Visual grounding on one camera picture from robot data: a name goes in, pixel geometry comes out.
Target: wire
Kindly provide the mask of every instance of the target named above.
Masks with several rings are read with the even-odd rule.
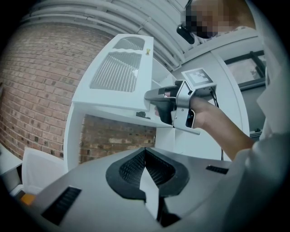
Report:
[[[210,92],[210,94],[213,97],[214,105],[219,108],[217,94],[213,88],[211,88],[211,89],[212,89],[212,91]],[[223,149],[221,149],[221,160],[223,160]]]

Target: forearm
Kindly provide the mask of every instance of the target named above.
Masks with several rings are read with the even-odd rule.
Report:
[[[225,151],[231,160],[242,149],[251,148],[254,141],[245,135],[220,109],[206,112],[204,129]]]

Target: window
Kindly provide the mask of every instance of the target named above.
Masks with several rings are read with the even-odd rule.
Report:
[[[259,86],[265,84],[266,58],[264,51],[250,52],[248,54],[226,60],[228,68],[241,90],[245,86],[254,84]]]

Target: window frame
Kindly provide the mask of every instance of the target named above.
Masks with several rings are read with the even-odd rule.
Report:
[[[242,60],[248,60],[252,59],[252,61],[256,64],[256,70],[258,74],[260,75],[260,79],[257,80],[252,80],[244,83],[238,84],[239,88],[241,91],[257,88],[260,86],[265,86],[266,85],[266,66],[263,64],[263,62],[259,59],[259,56],[263,56],[264,51],[258,51],[258,52],[250,52],[248,54],[242,55],[242,56],[237,56],[228,60],[225,60],[224,62],[226,65],[236,63]]]

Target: open cabinet door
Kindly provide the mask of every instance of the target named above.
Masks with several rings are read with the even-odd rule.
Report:
[[[153,37],[119,34],[93,60],[72,101],[75,104],[148,111]]]

